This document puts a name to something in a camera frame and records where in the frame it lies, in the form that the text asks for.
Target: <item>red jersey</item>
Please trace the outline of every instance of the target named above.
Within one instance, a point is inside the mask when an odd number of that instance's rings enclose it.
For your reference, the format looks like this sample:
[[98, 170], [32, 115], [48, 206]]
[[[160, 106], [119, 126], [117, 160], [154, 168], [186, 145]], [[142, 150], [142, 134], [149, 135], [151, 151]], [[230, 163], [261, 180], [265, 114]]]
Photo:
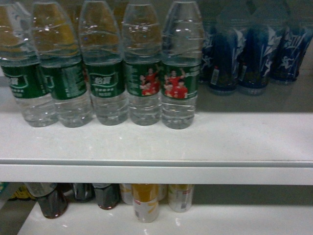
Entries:
[[170, 77], [169, 82], [173, 84], [173, 87], [178, 86], [178, 80], [180, 77]]
[[146, 76], [146, 81], [149, 81], [149, 82], [151, 82], [151, 84], [154, 84], [156, 75], [157, 75], [157, 72], [155, 72], [155, 73], [153, 73], [151, 75], [148, 74]]
[[150, 89], [142, 91], [142, 95], [152, 95], [152, 94], [155, 94], [155, 93], [156, 93], [156, 90], [155, 90], [154, 87], [151, 87]]
[[171, 97], [173, 98], [174, 97], [174, 90], [165, 90], [165, 95], [168, 96], [168, 97]]
[[186, 99], [188, 97], [188, 89], [186, 87], [175, 87], [174, 97], [177, 99]]
[[157, 81], [157, 82], [153, 83], [153, 87], [155, 88], [156, 93], [158, 93], [158, 91], [160, 90], [160, 86], [161, 86], [161, 82], [160, 81]]

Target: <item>bottle bottom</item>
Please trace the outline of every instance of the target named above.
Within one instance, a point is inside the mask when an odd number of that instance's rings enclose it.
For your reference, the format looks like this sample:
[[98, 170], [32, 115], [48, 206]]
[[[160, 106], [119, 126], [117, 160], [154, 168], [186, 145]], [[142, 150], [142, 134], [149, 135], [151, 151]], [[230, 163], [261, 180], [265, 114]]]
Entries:
[[277, 80], [277, 79], [271, 78], [270, 82], [272, 84], [277, 84], [277, 85], [281, 85], [281, 86], [291, 86], [296, 82], [296, 80], [285, 80], [284, 81], [284, 80]]
[[59, 121], [65, 127], [80, 127], [92, 120], [93, 111], [88, 92], [77, 98], [54, 100], [54, 102]]
[[98, 98], [91, 95], [99, 122], [106, 126], [118, 125], [128, 118], [128, 101], [125, 93], [113, 98]]
[[238, 88], [239, 88], [238, 91], [240, 93], [253, 95], [253, 96], [262, 95], [265, 93], [265, 90], [266, 90], [266, 87], [258, 89], [258, 88], [248, 88], [248, 87], [239, 86]]
[[236, 89], [233, 89], [233, 90], [227, 90], [227, 91], [223, 91], [223, 90], [216, 90], [216, 89], [213, 89], [211, 87], [208, 87], [209, 91], [213, 94], [216, 94], [216, 95], [222, 95], [222, 96], [227, 96], [227, 95], [231, 95], [231, 94], [234, 94]]
[[159, 94], [138, 97], [129, 94], [129, 113], [133, 123], [149, 126], [157, 123], [161, 116]]
[[32, 127], [45, 127], [58, 121], [50, 94], [33, 99], [15, 100], [24, 120]]
[[111, 210], [119, 202], [119, 185], [110, 184], [105, 188], [94, 188], [98, 206], [103, 210]]
[[44, 217], [48, 219], [60, 217], [67, 209], [67, 200], [59, 189], [36, 199]]
[[164, 125], [176, 130], [189, 127], [195, 116], [196, 101], [197, 97], [178, 100], [162, 95], [162, 122]]

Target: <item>store shelf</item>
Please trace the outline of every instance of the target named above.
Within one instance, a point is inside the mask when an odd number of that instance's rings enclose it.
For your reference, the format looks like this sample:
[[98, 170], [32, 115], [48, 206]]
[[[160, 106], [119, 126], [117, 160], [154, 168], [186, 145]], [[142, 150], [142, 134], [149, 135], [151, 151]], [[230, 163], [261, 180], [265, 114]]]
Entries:
[[[299, 196], [310, 194], [304, 193], [303, 188], [299, 187], [294, 190], [288, 189], [290, 188], [196, 186], [194, 204], [189, 211], [176, 213], [164, 200], [160, 205], [158, 218], [149, 224], [140, 223], [134, 215], [133, 207], [124, 203], [118, 204], [110, 211], [104, 211], [95, 201], [72, 202], [61, 217], [53, 220], [44, 218], [39, 205], [36, 204], [19, 235], [312, 234], [312, 203], [304, 205], [304, 198]], [[288, 201], [293, 200], [296, 203], [277, 204], [279, 196], [282, 200], [288, 200], [289, 196], [292, 196], [293, 199]], [[252, 202], [249, 200], [251, 198], [262, 203]]]
[[258, 97], [220, 97], [200, 86], [194, 123], [171, 130], [96, 119], [75, 129], [32, 128], [0, 86], [0, 179], [313, 185], [312, 88], [312, 70]]

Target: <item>water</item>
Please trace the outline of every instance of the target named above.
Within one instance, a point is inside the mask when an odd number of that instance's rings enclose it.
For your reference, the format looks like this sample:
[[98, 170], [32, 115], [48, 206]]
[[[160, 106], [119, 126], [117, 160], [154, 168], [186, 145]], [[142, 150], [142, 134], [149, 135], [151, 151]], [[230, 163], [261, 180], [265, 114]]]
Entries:
[[203, 47], [203, 26], [195, 1], [175, 1], [163, 31], [162, 122], [190, 126], [195, 115]]
[[55, 1], [33, 3], [32, 17], [35, 47], [58, 118], [66, 127], [83, 126], [93, 111], [70, 19]]
[[117, 125], [128, 117], [119, 29], [105, 1], [85, 1], [79, 39], [98, 120]]
[[158, 94], [161, 31], [149, 0], [130, 0], [122, 33], [130, 118], [142, 126], [155, 124], [161, 105]]
[[214, 44], [216, 38], [216, 18], [223, 9], [219, 0], [200, 0], [199, 9], [201, 11], [204, 28], [204, 43], [202, 48], [200, 83], [208, 83], [212, 77], [214, 67]]
[[286, 34], [270, 72], [273, 81], [282, 85], [297, 80], [303, 58], [313, 38], [313, 4], [305, 0], [293, 4]]
[[51, 125], [58, 118], [29, 36], [30, 15], [20, 3], [0, 5], [0, 13], [0, 65], [16, 103], [29, 125]]
[[214, 71], [209, 81], [213, 93], [229, 95], [235, 92], [249, 28], [250, 13], [245, 0], [233, 0], [217, 17]]
[[246, 53], [239, 74], [240, 91], [249, 95], [265, 92], [269, 72], [286, 31], [287, 10], [282, 0], [268, 0], [252, 15]]

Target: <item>blue bottle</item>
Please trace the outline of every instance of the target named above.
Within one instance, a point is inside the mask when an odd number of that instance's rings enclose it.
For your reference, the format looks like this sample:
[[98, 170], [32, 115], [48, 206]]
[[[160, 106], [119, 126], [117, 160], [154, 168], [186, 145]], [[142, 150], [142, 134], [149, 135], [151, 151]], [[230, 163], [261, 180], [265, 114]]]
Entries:
[[217, 18], [214, 70], [209, 81], [209, 87], [215, 94], [226, 95], [236, 90], [250, 17], [246, 1], [233, 0]]
[[283, 0], [267, 0], [252, 15], [246, 54], [239, 75], [240, 91], [250, 95], [265, 92], [269, 72], [285, 31], [288, 14]]
[[297, 80], [305, 53], [313, 38], [313, 5], [300, 0], [291, 8], [284, 40], [273, 62], [273, 82], [288, 85]]
[[199, 76], [200, 83], [207, 83], [212, 77], [214, 66], [214, 44], [216, 38], [217, 16], [223, 9], [219, 0], [201, 0], [199, 1], [204, 29], [204, 42], [202, 48], [202, 61]]

